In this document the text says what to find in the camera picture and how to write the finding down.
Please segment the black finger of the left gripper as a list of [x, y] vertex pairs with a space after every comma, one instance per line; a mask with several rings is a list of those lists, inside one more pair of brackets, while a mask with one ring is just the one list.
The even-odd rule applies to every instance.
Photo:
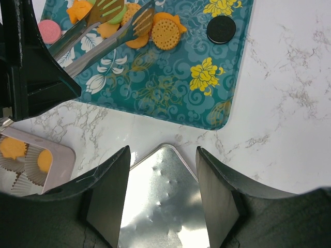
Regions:
[[81, 95], [81, 87], [61, 68], [45, 46], [31, 1], [15, 1], [18, 23], [19, 103], [16, 120], [36, 117]]

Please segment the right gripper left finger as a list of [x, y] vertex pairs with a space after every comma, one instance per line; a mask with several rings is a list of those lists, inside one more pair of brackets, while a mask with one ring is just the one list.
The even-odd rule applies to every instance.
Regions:
[[117, 247], [130, 168], [125, 146], [99, 166], [48, 190], [60, 242], [70, 247]]

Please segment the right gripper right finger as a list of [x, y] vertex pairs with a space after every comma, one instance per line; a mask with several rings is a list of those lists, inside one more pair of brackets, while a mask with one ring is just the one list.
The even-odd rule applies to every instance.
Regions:
[[247, 214], [244, 196], [274, 200], [295, 195], [245, 176], [200, 146], [195, 162], [210, 247], [221, 247], [238, 219]]

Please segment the orange cookie small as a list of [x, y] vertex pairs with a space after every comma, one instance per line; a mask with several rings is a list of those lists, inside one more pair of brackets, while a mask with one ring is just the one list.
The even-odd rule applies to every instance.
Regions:
[[52, 161], [53, 157], [51, 152], [44, 149], [38, 156], [37, 165], [42, 172], [48, 173], [52, 165]]

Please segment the round dotted orange cookie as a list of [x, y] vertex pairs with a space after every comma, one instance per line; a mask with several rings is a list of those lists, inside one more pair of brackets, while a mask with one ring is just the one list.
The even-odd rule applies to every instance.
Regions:
[[180, 40], [180, 31], [176, 23], [170, 19], [159, 20], [152, 29], [152, 40], [157, 48], [171, 50]]

